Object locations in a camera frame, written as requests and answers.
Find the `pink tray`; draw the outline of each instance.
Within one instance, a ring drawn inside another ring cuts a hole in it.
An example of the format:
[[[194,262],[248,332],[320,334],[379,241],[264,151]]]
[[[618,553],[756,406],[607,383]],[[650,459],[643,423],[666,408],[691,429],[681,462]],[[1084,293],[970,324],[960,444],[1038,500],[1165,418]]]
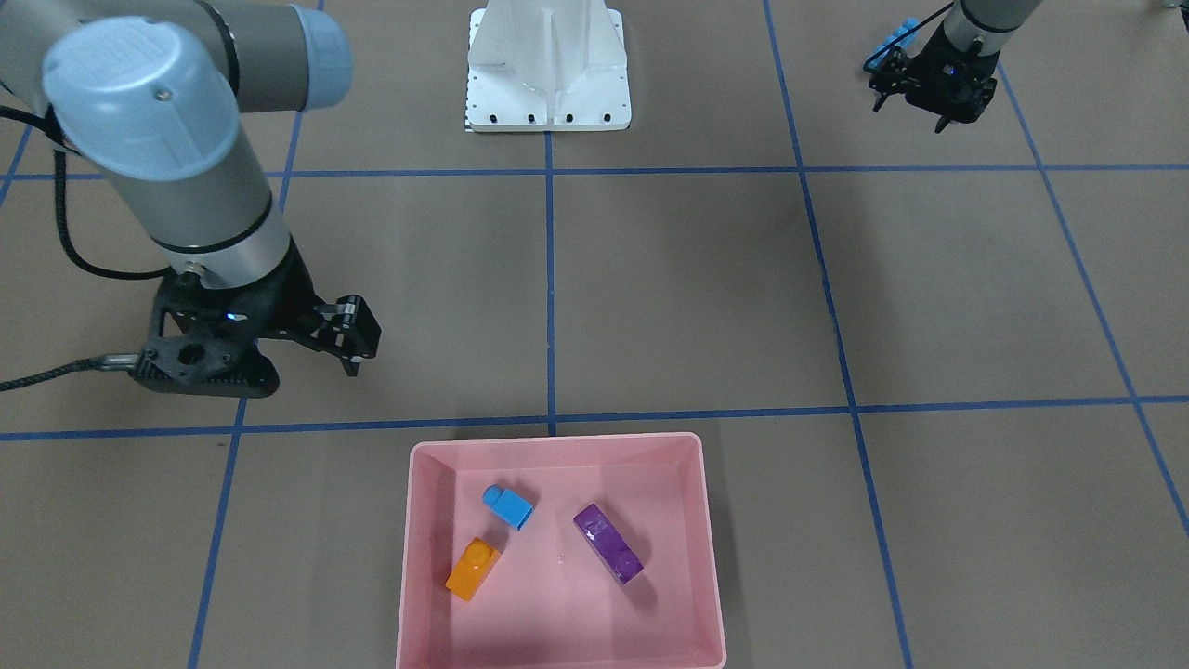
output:
[[[516,532],[496,484],[535,506]],[[596,503],[644,570],[621,586],[574,528]],[[480,537],[503,553],[474,599],[442,583]],[[702,669],[726,663],[702,442],[629,435],[413,449],[397,669]]]

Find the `gray robot arm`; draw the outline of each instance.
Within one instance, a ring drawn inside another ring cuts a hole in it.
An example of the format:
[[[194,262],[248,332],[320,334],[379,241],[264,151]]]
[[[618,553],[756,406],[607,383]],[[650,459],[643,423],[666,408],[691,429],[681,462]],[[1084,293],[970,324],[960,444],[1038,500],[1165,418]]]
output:
[[[341,30],[321,12],[240,0],[0,0],[0,82],[90,159],[169,260],[130,374],[159,392],[265,397],[258,339],[335,355],[354,377],[380,328],[326,303],[239,122],[338,102]],[[181,336],[165,336],[174,318]]]
[[[916,107],[950,121],[974,122],[995,95],[999,53],[1040,0],[956,0],[945,20],[916,57],[900,48],[872,71],[869,86],[879,93],[875,111],[902,93]]]

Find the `bolt hole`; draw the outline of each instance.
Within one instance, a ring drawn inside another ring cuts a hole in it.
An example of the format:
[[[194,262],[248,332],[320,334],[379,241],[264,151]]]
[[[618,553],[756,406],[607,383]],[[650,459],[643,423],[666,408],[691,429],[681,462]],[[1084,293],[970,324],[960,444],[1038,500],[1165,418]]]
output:
[[[187,345],[177,352],[177,362],[189,367],[197,365],[207,355],[207,351],[197,345]]]

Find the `purple block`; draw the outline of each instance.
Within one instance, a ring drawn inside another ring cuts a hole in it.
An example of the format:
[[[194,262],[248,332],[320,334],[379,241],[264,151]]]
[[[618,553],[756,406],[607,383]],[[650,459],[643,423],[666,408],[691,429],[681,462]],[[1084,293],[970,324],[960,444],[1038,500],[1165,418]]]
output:
[[[598,506],[592,504],[584,509],[574,517],[574,525],[583,531],[586,541],[594,547],[603,563],[621,583],[627,583],[644,569],[640,558],[631,553],[619,531],[611,525]]]

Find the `orange block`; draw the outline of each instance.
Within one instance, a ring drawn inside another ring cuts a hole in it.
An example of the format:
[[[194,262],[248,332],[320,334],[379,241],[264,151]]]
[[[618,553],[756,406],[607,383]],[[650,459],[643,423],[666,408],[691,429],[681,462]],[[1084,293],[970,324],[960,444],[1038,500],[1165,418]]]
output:
[[[491,544],[479,538],[473,539],[463,551],[463,557],[458,558],[449,579],[446,579],[446,587],[464,600],[471,601],[474,591],[479,589],[497,560],[499,551]]]

